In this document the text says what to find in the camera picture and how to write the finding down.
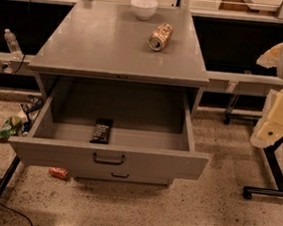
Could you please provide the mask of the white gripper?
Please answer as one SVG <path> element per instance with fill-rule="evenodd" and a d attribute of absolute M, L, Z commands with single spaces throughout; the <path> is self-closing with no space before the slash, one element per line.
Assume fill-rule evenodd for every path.
<path fill-rule="evenodd" d="M 250 136 L 255 147 L 268 147 L 283 136 L 283 90 L 271 90 L 263 106 L 263 114 Z"/>

